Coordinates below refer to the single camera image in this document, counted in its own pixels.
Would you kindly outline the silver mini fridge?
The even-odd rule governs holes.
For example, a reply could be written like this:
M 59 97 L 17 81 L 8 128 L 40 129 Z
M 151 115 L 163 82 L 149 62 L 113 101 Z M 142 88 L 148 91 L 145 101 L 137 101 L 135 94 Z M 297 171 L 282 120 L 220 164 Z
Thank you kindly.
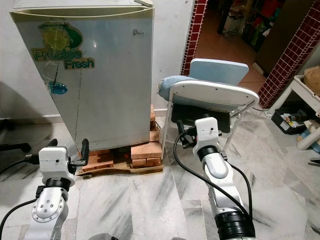
M 10 16 L 78 146 L 148 142 L 153 0 L 17 0 Z

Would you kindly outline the white plastic chair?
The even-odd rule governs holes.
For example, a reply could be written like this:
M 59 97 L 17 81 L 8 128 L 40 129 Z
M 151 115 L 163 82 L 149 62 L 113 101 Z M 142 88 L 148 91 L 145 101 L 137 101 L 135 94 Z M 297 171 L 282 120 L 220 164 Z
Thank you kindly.
M 167 121 L 182 120 L 186 129 L 204 115 L 217 119 L 218 151 L 225 151 L 247 110 L 259 102 L 259 96 L 246 87 L 210 82 L 184 80 L 175 83 L 167 101 Z

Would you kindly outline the blue cushion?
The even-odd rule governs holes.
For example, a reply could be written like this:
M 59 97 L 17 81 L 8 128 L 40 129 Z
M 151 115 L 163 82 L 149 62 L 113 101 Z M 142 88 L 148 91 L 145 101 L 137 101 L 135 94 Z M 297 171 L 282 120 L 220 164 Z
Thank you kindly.
M 174 76 L 165 77 L 158 83 L 157 94 L 161 98 L 163 98 L 165 101 L 169 101 L 171 87 L 178 82 L 190 81 L 190 80 L 195 80 L 195 78 L 183 76 L 183 75 L 174 75 Z

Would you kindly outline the light blue flat panel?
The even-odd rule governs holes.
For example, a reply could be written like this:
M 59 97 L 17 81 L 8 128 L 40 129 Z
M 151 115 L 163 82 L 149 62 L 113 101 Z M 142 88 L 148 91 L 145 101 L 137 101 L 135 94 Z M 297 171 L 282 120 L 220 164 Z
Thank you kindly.
M 242 62 L 194 58 L 190 62 L 189 77 L 204 82 L 238 86 L 250 68 Z

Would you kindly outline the black storage box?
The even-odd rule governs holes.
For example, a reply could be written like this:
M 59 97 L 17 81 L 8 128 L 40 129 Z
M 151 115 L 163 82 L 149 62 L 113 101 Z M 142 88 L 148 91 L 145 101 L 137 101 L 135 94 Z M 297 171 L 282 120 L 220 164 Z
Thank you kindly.
M 300 134 L 307 129 L 304 124 L 313 115 L 303 107 L 300 106 L 285 106 L 274 110 L 272 121 L 285 134 L 294 135 Z

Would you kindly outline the cluttered dark shelf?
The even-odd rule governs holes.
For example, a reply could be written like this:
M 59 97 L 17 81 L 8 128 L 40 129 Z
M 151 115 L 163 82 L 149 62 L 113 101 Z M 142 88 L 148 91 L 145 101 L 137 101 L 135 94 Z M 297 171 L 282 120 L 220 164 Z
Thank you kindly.
M 286 0 L 220 0 L 217 33 L 240 35 L 253 50 L 259 51 L 281 13 Z

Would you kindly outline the brown wooden door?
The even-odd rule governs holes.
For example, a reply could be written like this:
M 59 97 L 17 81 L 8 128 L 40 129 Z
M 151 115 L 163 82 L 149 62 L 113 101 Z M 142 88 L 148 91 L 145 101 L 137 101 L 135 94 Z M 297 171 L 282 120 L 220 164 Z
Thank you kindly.
M 254 62 L 268 77 L 302 25 L 314 0 L 259 0 L 258 50 Z

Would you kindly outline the brown cardboard box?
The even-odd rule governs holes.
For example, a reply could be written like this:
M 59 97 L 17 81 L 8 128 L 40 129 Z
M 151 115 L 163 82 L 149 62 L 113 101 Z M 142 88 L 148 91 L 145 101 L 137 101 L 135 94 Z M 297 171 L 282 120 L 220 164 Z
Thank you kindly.
M 320 65 L 305 69 L 303 82 L 320 98 Z

